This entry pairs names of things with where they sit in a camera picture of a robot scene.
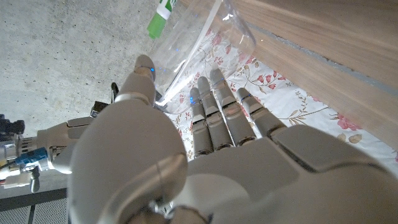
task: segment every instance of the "clear plastic bag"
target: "clear plastic bag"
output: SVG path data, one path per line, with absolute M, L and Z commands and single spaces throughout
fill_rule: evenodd
M 217 63 L 225 78 L 247 61 L 256 41 L 229 0 L 194 0 L 162 45 L 155 64 L 156 106 L 179 114 L 190 107 L 189 92 Z M 223 61 L 224 55 L 234 60 Z

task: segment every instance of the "wooden board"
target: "wooden board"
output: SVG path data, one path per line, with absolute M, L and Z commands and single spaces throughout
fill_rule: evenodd
M 398 1 L 233 1 L 243 19 L 398 88 Z

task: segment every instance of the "blue connector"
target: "blue connector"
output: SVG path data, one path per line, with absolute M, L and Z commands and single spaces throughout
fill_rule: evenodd
M 15 163 L 17 165 L 28 164 L 45 158 L 47 158 L 47 150 L 45 150 L 44 147 L 41 147 L 36 150 L 21 154 L 21 156 L 15 159 Z

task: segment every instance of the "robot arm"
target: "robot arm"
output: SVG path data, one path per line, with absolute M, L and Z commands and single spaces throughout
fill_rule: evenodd
M 321 131 L 299 125 L 286 128 L 245 89 L 238 91 L 236 100 L 217 68 L 211 72 L 211 87 L 200 78 L 191 91 L 196 158 L 187 164 L 174 125 L 153 108 L 153 68 L 148 57 L 139 57 L 115 103 L 76 143 L 68 181 L 73 222 L 396 219 L 398 181 L 393 175 Z M 238 101 L 262 138 L 256 139 Z M 174 208 L 164 217 L 158 209 L 170 201 Z
M 39 170 L 56 169 L 70 174 L 73 146 L 93 118 L 77 118 L 37 132 L 36 137 L 22 138 L 23 121 L 10 123 L 2 119 L 0 180 L 5 189 L 31 185 L 39 190 Z

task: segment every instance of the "wooden surface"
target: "wooden surface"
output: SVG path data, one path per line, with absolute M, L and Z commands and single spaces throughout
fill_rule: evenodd
M 243 19 L 398 88 L 398 1 L 233 1 Z
M 181 0 L 186 6 L 190 1 Z M 233 2 L 243 19 L 250 24 L 395 89 L 398 87 L 397 1 Z M 251 30 L 257 40 L 253 53 L 256 58 L 398 149 L 396 96 L 256 29 Z

